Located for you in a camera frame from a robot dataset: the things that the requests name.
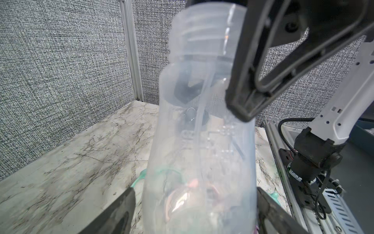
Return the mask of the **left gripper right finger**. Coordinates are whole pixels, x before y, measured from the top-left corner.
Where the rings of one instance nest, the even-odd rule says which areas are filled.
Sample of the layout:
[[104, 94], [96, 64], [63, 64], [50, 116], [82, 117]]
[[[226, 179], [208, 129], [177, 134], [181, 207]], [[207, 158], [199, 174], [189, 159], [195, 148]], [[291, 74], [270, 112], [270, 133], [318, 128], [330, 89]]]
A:
[[308, 234], [266, 191], [257, 187], [258, 234]]

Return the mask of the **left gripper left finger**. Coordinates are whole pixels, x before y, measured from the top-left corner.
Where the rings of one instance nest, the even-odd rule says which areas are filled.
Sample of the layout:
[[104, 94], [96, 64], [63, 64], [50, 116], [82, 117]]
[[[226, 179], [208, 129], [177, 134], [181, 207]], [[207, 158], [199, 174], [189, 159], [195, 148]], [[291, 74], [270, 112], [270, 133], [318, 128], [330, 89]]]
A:
[[135, 206], [135, 191], [133, 188], [129, 187], [79, 233], [129, 234], [131, 231], [131, 221], [135, 212]]

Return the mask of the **clear baby bottle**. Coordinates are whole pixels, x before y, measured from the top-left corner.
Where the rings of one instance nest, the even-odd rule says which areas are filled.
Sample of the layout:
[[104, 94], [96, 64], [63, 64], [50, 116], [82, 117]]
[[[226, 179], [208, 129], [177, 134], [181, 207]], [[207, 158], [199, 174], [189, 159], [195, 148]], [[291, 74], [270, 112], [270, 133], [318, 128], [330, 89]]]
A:
[[225, 102], [245, 13], [234, 3], [201, 3], [172, 21], [142, 195], [146, 234], [255, 230], [255, 123]]

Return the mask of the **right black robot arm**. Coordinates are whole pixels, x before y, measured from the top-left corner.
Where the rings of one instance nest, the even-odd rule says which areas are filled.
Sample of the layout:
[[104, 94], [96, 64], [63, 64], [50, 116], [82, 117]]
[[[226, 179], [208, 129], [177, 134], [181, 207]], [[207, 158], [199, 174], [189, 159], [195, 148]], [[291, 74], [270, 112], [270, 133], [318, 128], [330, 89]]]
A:
[[[319, 172], [338, 165], [349, 134], [374, 100], [373, 1], [248, 1], [226, 105], [243, 122], [253, 120], [275, 98], [307, 72], [352, 41], [367, 35], [357, 62], [333, 97], [295, 141], [292, 175], [313, 181]], [[261, 78], [267, 50], [273, 43], [296, 39], [284, 32], [293, 16], [296, 28], [308, 27], [307, 39]]]

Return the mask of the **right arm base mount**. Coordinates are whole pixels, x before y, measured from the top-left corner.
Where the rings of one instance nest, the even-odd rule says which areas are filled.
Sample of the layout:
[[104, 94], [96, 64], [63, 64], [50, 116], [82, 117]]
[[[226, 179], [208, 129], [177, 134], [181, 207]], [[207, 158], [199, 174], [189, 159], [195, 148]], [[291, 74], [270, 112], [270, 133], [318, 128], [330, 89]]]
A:
[[[293, 176], [289, 174], [289, 166], [293, 159], [293, 153], [290, 150], [280, 148], [278, 153], [280, 154], [280, 158], [282, 160], [283, 166], [286, 170], [287, 178], [290, 182], [292, 191], [294, 193], [296, 202], [299, 204], [301, 208], [306, 208], [309, 210], [315, 211], [315, 198], [318, 195], [319, 189], [322, 186], [323, 180], [325, 178], [324, 174], [320, 174], [317, 176], [317, 179], [312, 182], [309, 187], [305, 186], [303, 182], [298, 181]], [[333, 189], [332, 192], [327, 192], [327, 189]], [[339, 182], [329, 178], [325, 191], [327, 192], [328, 198], [335, 198], [333, 195], [340, 195], [343, 192], [343, 188], [340, 186]], [[328, 205], [326, 198], [321, 195], [318, 199], [319, 208], [318, 211], [320, 214], [323, 214], [323, 210], [326, 214], [331, 214], [332, 209]]]

